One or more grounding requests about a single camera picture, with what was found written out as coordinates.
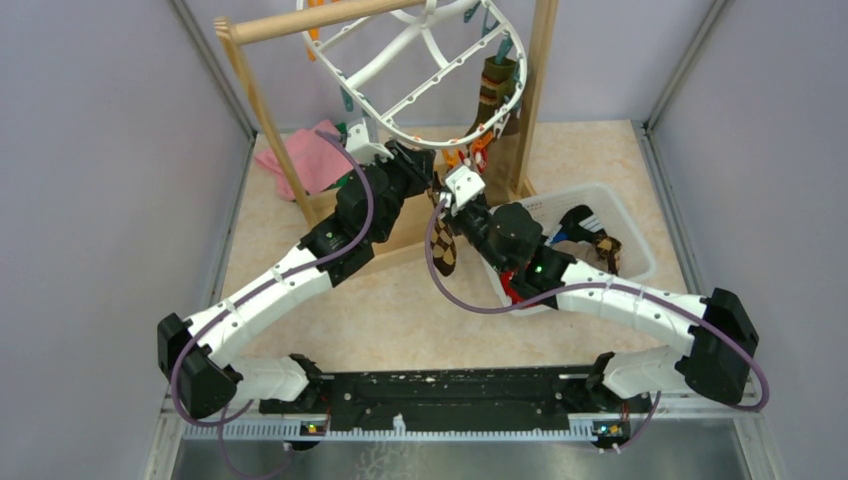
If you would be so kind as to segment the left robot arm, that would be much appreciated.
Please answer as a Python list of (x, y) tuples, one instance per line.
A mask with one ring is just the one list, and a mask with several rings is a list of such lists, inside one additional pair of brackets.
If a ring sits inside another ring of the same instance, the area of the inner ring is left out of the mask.
[(358, 166), (335, 194), (333, 212), (285, 256), (235, 294), (157, 325), (157, 363), (187, 423), (212, 426), (233, 400), (281, 400), (297, 413), (319, 404), (319, 372), (292, 355), (264, 366), (240, 358), (243, 347), (299, 304), (347, 280), (375, 257), (407, 199), (433, 182), (436, 154), (395, 140), (390, 158)]

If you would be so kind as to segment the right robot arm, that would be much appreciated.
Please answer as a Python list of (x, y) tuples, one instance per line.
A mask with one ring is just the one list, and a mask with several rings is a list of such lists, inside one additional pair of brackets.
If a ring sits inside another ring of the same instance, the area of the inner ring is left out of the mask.
[(599, 356), (586, 385), (594, 409), (612, 412), (637, 394), (680, 388), (746, 409), (745, 385), (763, 372), (754, 362), (759, 335), (737, 294), (677, 294), (595, 268), (548, 245), (520, 203), (489, 211), (474, 201), (443, 219), (506, 276), (516, 307), (592, 314), (660, 341), (657, 348)]

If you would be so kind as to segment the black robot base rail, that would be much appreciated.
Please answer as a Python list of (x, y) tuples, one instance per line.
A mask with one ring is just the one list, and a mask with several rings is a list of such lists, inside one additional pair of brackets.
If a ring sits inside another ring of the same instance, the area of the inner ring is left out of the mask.
[(296, 444), (340, 441), (565, 440), (623, 447), (633, 417), (651, 415), (648, 393), (621, 399), (588, 365), (378, 372), (321, 371), (302, 355), (309, 383), (293, 401), (258, 410), (300, 423)]

